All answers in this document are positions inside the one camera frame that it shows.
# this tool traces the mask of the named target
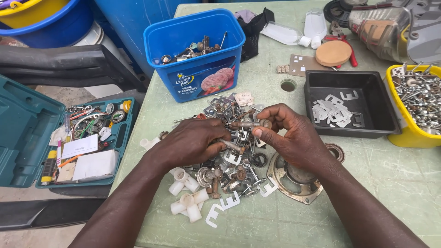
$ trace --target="forearm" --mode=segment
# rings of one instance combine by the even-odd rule
[[[157,156],[146,153],[95,212],[69,248],[132,248],[144,216],[166,174]]]
[[[332,168],[318,178],[354,247],[427,248],[342,165],[334,164]]]

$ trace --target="hand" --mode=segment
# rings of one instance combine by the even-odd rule
[[[270,120],[273,126],[271,129],[254,128],[253,135],[274,147],[291,165],[316,176],[339,165],[306,116],[299,115],[285,104],[279,103],[264,108],[257,118]],[[277,134],[281,129],[287,130],[284,137]]]
[[[146,154],[158,164],[165,164],[167,171],[178,167],[203,163],[225,149],[225,144],[214,139],[231,139],[231,133],[217,118],[182,121],[167,137],[154,145]]]

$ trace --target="cream bell logo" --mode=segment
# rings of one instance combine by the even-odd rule
[[[194,76],[185,76],[178,73],[178,80],[176,81],[176,84],[180,84],[181,86],[186,86],[187,84],[191,83],[193,79]]]

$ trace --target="teal tool case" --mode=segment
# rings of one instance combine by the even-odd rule
[[[118,171],[127,142],[138,115],[139,105],[134,98],[85,103],[93,107],[119,106],[124,101],[132,104],[126,120],[112,125],[112,135],[105,140],[120,153],[115,173]],[[111,184],[114,177],[102,180],[74,183],[41,185],[43,161],[47,159],[52,132],[64,124],[66,106],[20,83],[0,75],[0,187],[28,188],[37,180],[37,188],[78,187]]]

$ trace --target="blue bucket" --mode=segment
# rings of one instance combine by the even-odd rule
[[[31,48],[71,46],[83,39],[92,27],[93,15],[85,0],[71,0],[57,13],[36,24],[18,29],[0,29]]]
[[[209,36],[209,45],[222,50],[183,61],[158,65],[163,55],[175,55],[192,42]],[[234,88],[239,75],[245,34],[231,11],[213,9],[155,23],[144,31],[147,62],[156,69],[177,102],[185,102]]]

